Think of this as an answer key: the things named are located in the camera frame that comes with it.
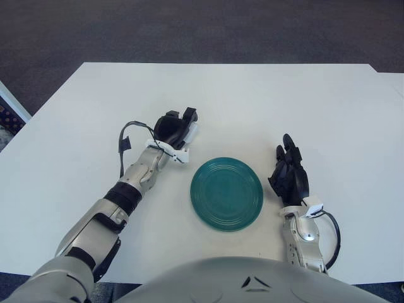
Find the teal ceramic plate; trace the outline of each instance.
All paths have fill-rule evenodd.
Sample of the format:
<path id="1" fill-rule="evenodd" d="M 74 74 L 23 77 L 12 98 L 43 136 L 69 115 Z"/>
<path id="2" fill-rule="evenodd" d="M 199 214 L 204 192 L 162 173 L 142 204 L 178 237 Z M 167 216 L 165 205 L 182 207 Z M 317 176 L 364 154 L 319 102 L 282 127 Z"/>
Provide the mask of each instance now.
<path id="1" fill-rule="evenodd" d="M 191 201 L 208 225 L 233 232 L 258 217 L 263 205 L 263 188 L 245 163 L 233 158 L 216 158 L 196 171 L 191 183 Z"/>

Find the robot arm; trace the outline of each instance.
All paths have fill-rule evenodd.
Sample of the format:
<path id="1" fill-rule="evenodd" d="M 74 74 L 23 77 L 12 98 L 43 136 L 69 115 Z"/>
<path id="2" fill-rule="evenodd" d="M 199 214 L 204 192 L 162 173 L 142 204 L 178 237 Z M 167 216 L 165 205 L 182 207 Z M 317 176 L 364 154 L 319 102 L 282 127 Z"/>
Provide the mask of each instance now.
<path id="1" fill-rule="evenodd" d="M 283 136 L 283 145 L 276 148 L 276 167 L 268 178 L 271 187 L 282 198 L 283 208 L 280 215 L 284 217 L 283 237 L 287 244 L 288 262 L 320 273 L 335 262 L 340 250 L 340 231 L 334 217 L 323 211 L 323 204 L 315 196 L 309 196 L 309 181 L 307 174 L 300 164 L 302 156 L 288 134 Z M 333 259 L 327 264 L 319 249 L 320 233 L 314 218 L 328 215 L 333 222 L 338 238 Z"/>
<path id="2" fill-rule="evenodd" d="M 192 140 L 197 119 L 196 110 L 192 108 L 187 108 L 182 119 L 174 111 L 161 117 L 151 131 L 153 140 L 146 142 L 138 161 L 66 234 L 56 257 L 5 302 L 89 302 L 94 282 L 102 278 L 118 252 L 119 233 L 155 184 L 158 173 L 170 158 L 187 162 L 188 150 L 184 145 Z M 147 127 L 140 122 L 133 124 Z M 120 138 L 120 153 L 129 148 L 129 139 Z"/>

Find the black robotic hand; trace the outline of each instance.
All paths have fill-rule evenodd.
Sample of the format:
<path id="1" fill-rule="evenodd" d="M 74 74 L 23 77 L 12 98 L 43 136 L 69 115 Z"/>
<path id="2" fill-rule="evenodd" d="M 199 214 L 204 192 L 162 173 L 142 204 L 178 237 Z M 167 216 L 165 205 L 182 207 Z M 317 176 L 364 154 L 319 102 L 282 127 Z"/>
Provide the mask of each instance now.
<path id="1" fill-rule="evenodd" d="M 276 167 L 268 178 L 274 192 L 282 198 L 284 206 L 300 206 L 303 198 L 309 196 L 309 181 L 300 164 L 302 156 L 299 148 L 288 134 L 283 135 L 283 145 L 276 148 Z"/>

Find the gray carpet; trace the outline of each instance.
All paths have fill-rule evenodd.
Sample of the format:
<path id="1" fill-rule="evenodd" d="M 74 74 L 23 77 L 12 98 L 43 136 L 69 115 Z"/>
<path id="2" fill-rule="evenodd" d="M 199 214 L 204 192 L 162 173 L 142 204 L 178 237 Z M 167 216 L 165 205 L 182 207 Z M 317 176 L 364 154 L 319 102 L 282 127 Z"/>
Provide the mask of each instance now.
<path id="1" fill-rule="evenodd" d="M 403 12 L 403 0 L 2 0 L 0 80 L 34 114 L 84 61 L 403 73 Z"/>

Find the table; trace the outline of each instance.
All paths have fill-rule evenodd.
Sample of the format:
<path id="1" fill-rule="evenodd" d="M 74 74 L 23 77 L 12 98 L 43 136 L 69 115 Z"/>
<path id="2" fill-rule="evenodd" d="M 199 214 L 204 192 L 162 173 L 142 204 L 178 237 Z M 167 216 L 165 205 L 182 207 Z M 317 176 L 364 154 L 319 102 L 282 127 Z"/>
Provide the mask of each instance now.
<path id="1" fill-rule="evenodd" d="M 117 140 L 130 120 L 153 126 L 195 107 L 190 163 L 169 163 L 131 215 L 103 281 L 144 283 L 213 256 L 286 260 L 281 202 L 268 184 L 275 148 L 289 133 L 311 194 L 342 231 L 330 276 L 347 283 L 404 280 L 403 100 L 366 64 L 84 63 L 0 153 L 0 270 L 32 274 L 119 177 Z M 128 130 L 126 166 L 149 134 Z M 189 186 L 207 160 L 234 157 L 259 177 L 264 204 L 239 232 L 212 230 L 194 213 Z M 335 235 L 316 219 L 324 258 Z"/>

